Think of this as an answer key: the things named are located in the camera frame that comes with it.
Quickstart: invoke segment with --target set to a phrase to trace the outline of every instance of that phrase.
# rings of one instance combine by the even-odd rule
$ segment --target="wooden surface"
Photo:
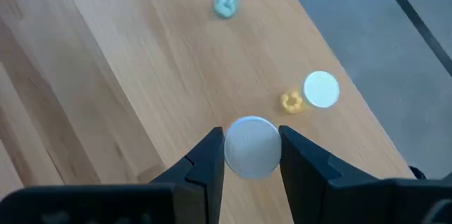
[[[62,184],[57,169],[8,74],[0,64],[0,105],[3,143],[24,184]]]
[[[22,188],[22,182],[14,168],[14,165],[6,152],[3,143],[0,141],[0,174],[1,174],[1,186],[0,186],[0,199],[11,191]]]
[[[10,76],[41,76],[36,101],[27,97],[30,85],[11,81],[65,183],[144,182],[214,126],[250,114],[289,125],[377,177],[412,176],[297,0],[242,0],[231,20],[218,19],[211,2],[9,0],[21,16],[5,10],[0,30],[18,45],[0,61]],[[11,52],[30,69],[19,73]],[[338,79],[338,104],[282,112],[280,94],[315,70]],[[66,129],[40,122],[54,119],[35,114],[44,104]],[[57,132],[63,143],[52,139]],[[72,147],[73,160],[59,155]],[[87,167],[87,176],[68,165]],[[279,170],[245,180],[226,168],[220,218],[291,223]]]

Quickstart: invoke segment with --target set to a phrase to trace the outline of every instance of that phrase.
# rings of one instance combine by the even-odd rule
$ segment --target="wooden table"
[[[377,177],[412,176],[297,0],[242,0],[230,20],[215,16],[212,0],[2,0],[0,8],[1,62],[14,86],[4,98],[19,96],[34,142],[47,150],[26,158],[15,141],[28,137],[0,113],[25,186],[145,182],[214,126],[250,114]],[[337,105],[282,112],[280,94],[316,70],[338,79]],[[47,170],[48,158],[61,180],[25,179],[30,170],[17,165]],[[8,170],[11,163],[0,166]],[[291,223],[279,170],[246,180],[226,168],[220,218]]]

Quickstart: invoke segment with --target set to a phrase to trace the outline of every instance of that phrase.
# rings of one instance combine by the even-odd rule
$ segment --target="white disc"
[[[242,117],[227,130],[225,160],[240,177],[267,177],[278,166],[280,159],[280,134],[266,119]]]
[[[325,71],[315,71],[304,81],[304,98],[315,107],[327,108],[334,105],[338,101],[339,92],[338,81]]]

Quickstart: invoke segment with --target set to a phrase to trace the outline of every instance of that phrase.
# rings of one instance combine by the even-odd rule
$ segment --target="yellow toy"
[[[296,114],[303,110],[303,99],[299,96],[298,90],[291,93],[284,93],[281,95],[281,105],[284,110],[290,114]]]

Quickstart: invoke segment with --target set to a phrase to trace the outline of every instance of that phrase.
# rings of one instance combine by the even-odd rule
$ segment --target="bottle cap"
[[[314,107],[327,108],[334,105],[338,101],[339,92],[338,81],[325,71],[315,71],[304,81],[304,99]]]
[[[242,117],[227,130],[225,160],[243,178],[270,175],[281,159],[278,129],[261,117]]]

